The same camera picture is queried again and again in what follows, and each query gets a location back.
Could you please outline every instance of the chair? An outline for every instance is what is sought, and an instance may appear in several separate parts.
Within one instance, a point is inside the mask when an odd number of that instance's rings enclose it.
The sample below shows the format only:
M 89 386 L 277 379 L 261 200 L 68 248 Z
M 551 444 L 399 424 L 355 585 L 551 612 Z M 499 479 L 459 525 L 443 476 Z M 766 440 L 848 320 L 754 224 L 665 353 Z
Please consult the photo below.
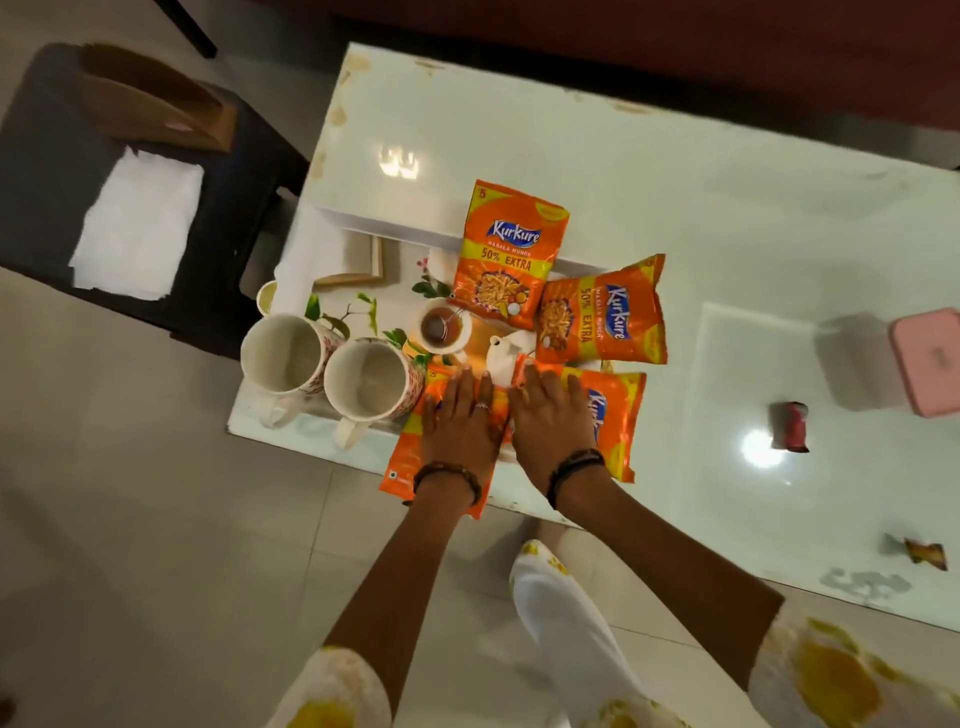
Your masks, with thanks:
M 0 126 L 0 266 L 70 296 L 164 328 L 201 349 L 239 358 L 259 318 L 239 289 L 264 215 L 286 187 L 299 195 L 308 162 L 235 94 L 210 86 L 237 107 L 229 153 L 103 136 L 86 117 L 77 84 L 80 47 L 55 43 L 31 61 Z M 204 168 L 200 204 L 169 296 L 141 301 L 73 288 L 68 263 L 84 215 L 125 146 Z

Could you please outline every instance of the mug handle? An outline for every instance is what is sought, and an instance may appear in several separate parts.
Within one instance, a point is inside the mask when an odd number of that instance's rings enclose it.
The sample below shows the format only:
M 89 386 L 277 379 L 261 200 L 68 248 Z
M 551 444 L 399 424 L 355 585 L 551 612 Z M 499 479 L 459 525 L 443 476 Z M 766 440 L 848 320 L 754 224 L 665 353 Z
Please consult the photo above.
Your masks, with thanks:
M 364 436 L 370 423 L 358 423 L 349 417 L 344 417 L 337 423 L 333 431 L 333 442 L 340 449 L 350 449 Z
M 280 429 L 293 422 L 302 411 L 303 397 L 270 397 L 261 401 L 256 414 L 264 427 Z

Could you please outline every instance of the white table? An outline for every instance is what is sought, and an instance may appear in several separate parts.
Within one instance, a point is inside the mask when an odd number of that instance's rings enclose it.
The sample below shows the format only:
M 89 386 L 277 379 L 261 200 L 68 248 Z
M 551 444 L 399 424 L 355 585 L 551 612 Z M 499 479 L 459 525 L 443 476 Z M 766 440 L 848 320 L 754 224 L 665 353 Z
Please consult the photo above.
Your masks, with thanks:
M 960 568 L 960 418 L 853 411 L 817 355 L 837 319 L 960 302 L 960 176 L 351 45 L 301 204 L 456 250 L 477 178 L 571 211 L 562 265 L 667 254 L 632 496 L 759 576 L 960 629 L 957 570 L 879 547 L 913 534 Z M 264 429 L 251 395 L 234 434 L 382 472 L 396 436 L 339 452 L 321 418 Z M 809 406 L 810 454 L 767 447 L 778 400 Z M 491 502 L 556 518 L 516 466 Z

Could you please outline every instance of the hand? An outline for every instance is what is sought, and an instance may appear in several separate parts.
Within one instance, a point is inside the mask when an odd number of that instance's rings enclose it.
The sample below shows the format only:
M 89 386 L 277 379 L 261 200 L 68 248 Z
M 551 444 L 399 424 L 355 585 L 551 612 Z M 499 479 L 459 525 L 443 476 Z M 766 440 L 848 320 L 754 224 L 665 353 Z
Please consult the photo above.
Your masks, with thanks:
M 420 459 L 423 465 L 433 462 L 460 465 L 473 473 L 483 486 L 493 475 L 493 466 L 500 449 L 500 436 L 491 423 L 490 408 L 493 403 L 493 380 L 489 372 L 480 379 L 480 391 L 473 398 L 475 379 L 469 369 L 446 384 L 443 402 L 436 402 L 427 395 L 423 401 L 423 438 L 420 442 Z M 440 474 L 423 481 L 422 489 Z M 473 491 L 467 483 L 464 487 Z
M 533 364 L 527 365 L 524 378 L 522 390 L 514 387 L 507 393 L 514 415 L 516 461 L 546 495 L 557 466 L 578 450 L 596 447 L 593 416 L 579 377 L 567 378 L 566 392 L 555 372 L 541 374 Z

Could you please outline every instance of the person's left hand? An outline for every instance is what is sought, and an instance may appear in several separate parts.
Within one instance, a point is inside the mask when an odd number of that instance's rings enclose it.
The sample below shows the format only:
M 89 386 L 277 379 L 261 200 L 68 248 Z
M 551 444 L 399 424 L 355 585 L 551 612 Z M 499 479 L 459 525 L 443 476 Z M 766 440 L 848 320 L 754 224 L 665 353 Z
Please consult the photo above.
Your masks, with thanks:
M 429 395 L 423 402 L 423 438 L 420 458 L 423 465 L 434 462 L 460 465 L 476 475 L 483 486 L 493 475 L 502 432 L 492 425 L 493 380 L 489 372 L 480 378 L 480 391 L 473 398 L 475 379 L 470 369 L 452 377 L 444 400 Z

